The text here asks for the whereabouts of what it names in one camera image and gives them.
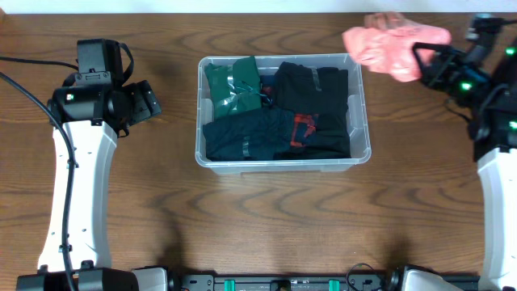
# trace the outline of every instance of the pink towel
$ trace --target pink towel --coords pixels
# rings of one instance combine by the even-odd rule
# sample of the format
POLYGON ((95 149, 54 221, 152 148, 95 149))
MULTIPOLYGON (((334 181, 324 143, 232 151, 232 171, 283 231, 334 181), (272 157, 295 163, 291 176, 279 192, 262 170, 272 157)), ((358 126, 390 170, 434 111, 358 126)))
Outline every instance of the pink towel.
MULTIPOLYGON (((411 48, 415 42, 449 44, 451 34, 405 19, 395 12, 367 15, 366 27, 353 27, 343 33, 351 58, 372 72, 391 74, 400 82, 419 79, 422 75, 411 48)), ((433 51, 419 49, 424 63, 431 61, 433 51)))

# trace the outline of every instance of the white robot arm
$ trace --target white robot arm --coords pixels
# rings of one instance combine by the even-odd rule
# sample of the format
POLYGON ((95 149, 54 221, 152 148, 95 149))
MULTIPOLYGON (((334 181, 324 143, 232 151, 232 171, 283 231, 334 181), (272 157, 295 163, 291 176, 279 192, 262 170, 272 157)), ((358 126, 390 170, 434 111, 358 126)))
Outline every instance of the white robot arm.
POLYGON ((517 288, 517 150, 477 162, 485 197, 485 260, 480 290, 517 288))
MULTIPOLYGON (((74 147, 77 163, 69 215, 72 269, 78 270, 82 264, 109 268, 111 255, 107 244, 107 185, 118 137, 105 122, 100 126, 92 126, 88 120, 63 125, 74 147)), ((60 272, 65 270, 63 255, 59 250, 68 177, 68 152, 57 129, 54 129, 53 138, 57 159, 53 211, 38 269, 60 272)))

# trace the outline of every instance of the wooden table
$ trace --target wooden table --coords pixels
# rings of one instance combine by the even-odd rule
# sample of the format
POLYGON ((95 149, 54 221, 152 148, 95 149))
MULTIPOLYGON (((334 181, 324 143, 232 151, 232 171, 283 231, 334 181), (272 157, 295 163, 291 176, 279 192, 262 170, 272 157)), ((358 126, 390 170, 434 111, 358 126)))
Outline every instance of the wooden table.
MULTIPOLYGON (((337 273, 411 262, 480 272, 483 199, 463 120, 444 94, 364 70, 372 158, 342 173, 216 175, 194 159, 197 65, 206 56, 342 53, 361 14, 6 15, 0 54, 74 63, 76 41, 128 44, 133 81, 149 80, 163 114, 120 140, 109 187, 113 267, 179 272, 337 273)), ((471 15, 414 14, 466 47, 471 15)), ((487 67, 502 54, 505 28, 487 67)), ((42 101, 69 69, 0 62, 42 101)), ((36 271, 55 171, 47 117, 0 82, 0 285, 36 271)))

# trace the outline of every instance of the plastic storage container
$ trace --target plastic storage container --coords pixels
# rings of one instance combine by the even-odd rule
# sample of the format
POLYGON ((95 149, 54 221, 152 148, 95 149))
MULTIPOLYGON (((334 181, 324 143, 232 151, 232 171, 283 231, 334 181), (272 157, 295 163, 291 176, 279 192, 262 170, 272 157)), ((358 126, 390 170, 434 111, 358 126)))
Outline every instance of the plastic storage container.
POLYGON ((370 146, 370 134, 368 132, 361 66, 354 63, 347 53, 257 56, 255 59, 260 75, 274 74, 283 61, 304 65, 309 68, 336 67, 348 70, 347 131, 350 135, 351 158, 236 162, 212 162, 207 159, 205 155, 203 124, 213 121, 213 104, 210 99, 210 87, 204 74, 204 67, 209 63, 214 65, 232 65, 240 58, 243 57, 205 57, 200 61, 198 69, 195 160, 202 167, 210 168, 217 174, 240 174, 257 171, 345 171, 370 159, 372 147, 370 146))

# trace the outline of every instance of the green shirt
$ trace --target green shirt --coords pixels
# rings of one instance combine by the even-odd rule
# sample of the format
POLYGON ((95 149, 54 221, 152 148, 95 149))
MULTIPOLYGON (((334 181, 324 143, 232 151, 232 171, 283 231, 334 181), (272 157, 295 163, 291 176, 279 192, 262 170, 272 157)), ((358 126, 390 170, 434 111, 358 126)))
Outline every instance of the green shirt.
POLYGON ((262 107, 255 57, 242 58, 233 65, 208 64, 204 73, 210 86, 215 119, 262 107))

